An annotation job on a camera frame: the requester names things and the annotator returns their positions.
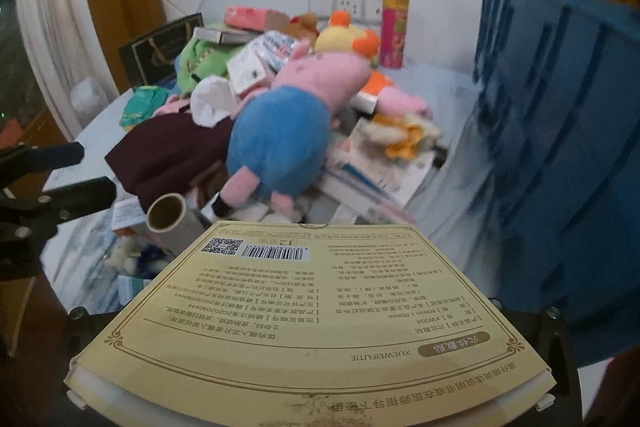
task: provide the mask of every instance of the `electrical outlet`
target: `electrical outlet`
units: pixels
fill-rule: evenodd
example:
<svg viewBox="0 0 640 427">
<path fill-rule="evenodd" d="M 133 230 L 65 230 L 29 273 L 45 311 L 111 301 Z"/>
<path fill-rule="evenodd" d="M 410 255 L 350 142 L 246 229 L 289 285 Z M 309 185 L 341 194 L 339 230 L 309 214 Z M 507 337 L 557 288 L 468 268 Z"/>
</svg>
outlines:
<svg viewBox="0 0 640 427">
<path fill-rule="evenodd" d="M 372 24 L 382 23 L 382 0 L 364 0 L 364 22 Z"/>
<path fill-rule="evenodd" d="M 315 13 L 320 20 L 331 17 L 334 7 L 335 0 L 309 0 L 309 11 Z"/>
<path fill-rule="evenodd" d="M 348 12 L 354 22 L 362 20 L 362 0 L 337 0 L 337 9 Z"/>
</svg>

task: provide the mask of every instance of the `pink cylindrical container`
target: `pink cylindrical container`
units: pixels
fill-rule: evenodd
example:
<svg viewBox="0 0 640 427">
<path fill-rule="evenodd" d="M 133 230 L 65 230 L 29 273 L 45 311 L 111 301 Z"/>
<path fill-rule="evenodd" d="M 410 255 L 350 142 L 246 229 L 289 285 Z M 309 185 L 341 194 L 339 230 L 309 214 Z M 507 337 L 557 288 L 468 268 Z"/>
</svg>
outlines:
<svg viewBox="0 0 640 427">
<path fill-rule="evenodd" d="M 382 0 L 380 65 L 399 70 L 404 56 L 409 0 Z"/>
</svg>

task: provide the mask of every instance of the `barcode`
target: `barcode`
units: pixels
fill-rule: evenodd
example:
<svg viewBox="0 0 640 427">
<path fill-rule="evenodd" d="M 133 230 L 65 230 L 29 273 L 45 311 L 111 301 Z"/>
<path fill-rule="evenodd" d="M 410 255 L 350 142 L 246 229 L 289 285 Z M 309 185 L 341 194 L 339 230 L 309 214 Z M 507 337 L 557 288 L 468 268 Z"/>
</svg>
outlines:
<svg viewBox="0 0 640 427">
<path fill-rule="evenodd" d="M 254 259 L 283 259 L 285 261 L 308 261 L 309 249 L 305 247 L 268 247 L 247 245 L 240 254 Z"/>
</svg>

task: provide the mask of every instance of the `yellow plush toy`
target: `yellow plush toy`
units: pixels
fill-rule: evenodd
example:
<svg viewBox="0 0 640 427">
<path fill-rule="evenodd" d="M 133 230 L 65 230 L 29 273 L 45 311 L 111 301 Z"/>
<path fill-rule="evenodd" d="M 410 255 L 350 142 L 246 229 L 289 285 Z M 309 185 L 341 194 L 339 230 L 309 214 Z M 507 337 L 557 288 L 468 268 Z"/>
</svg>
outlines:
<svg viewBox="0 0 640 427">
<path fill-rule="evenodd" d="M 351 16 L 345 11 L 334 12 L 329 26 L 316 41 L 316 53 L 355 52 L 373 61 L 378 56 L 380 38 L 371 30 L 363 30 L 351 24 Z"/>
</svg>

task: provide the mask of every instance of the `white curtain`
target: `white curtain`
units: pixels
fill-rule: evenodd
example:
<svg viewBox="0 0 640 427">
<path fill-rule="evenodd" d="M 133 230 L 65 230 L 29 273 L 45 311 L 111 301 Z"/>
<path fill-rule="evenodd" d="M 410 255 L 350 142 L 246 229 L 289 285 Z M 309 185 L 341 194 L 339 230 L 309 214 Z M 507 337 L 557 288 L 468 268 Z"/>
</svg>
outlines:
<svg viewBox="0 0 640 427">
<path fill-rule="evenodd" d="M 84 81 L 83 86 L 91 86 L 90 93 L 99 94 L 93 101 L 101 106 L 118 97 L 87 0 L 16 0 L 16 8 L 24 47 L 47 107 L 66 139 L 73 140 L 88 124 L 78 103 L 72 104 L 74 88 Z"/>
</svg>

